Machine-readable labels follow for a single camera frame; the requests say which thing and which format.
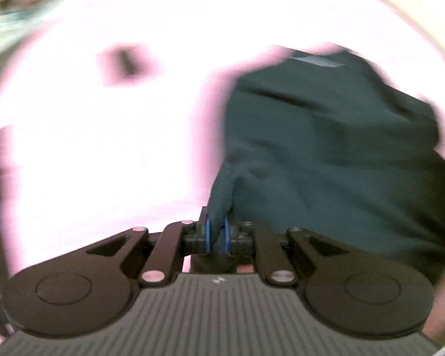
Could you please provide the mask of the dark green long-sleeve shirt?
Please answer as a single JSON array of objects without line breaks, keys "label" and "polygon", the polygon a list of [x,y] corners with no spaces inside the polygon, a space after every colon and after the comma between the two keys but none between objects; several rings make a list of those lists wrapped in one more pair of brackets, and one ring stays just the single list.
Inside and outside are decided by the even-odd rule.
[{"label": "dark green long-sleeve shirt", "polygon": [[445,272],[445,159],[430,104],[387,85],[347,51],[293,52],[238,78],[225,107],[223,162],[207,213],[300,227]]}]

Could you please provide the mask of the pink ribbed bed blanket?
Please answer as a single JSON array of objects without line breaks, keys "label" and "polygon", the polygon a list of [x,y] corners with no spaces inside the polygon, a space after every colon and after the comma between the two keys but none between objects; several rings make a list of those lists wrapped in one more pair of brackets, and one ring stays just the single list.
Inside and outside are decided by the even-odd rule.
[{"label": "pink ribbed bed blanket", "polygon": [[[109,85],[102,54],[143,47],[151,76]],[[445,57],[383,0],[70,0],[0,79],[0,227],[12,271],[205,203],[238,78],[293,52],[347,51],[430,104],[445,159]],[[425,333],[445,342],[445,272]]]}]

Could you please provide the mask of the black smartphone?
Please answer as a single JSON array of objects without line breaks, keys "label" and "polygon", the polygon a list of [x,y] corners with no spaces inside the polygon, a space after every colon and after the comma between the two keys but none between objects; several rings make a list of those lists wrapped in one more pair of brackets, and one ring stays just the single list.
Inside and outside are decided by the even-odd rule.
[{"label": "black smartphone", "polygon": [[102,54],[102,69],[109,85],[126,85],[143,80],[155,72],[155,66],[141,46],[117,46]]}]

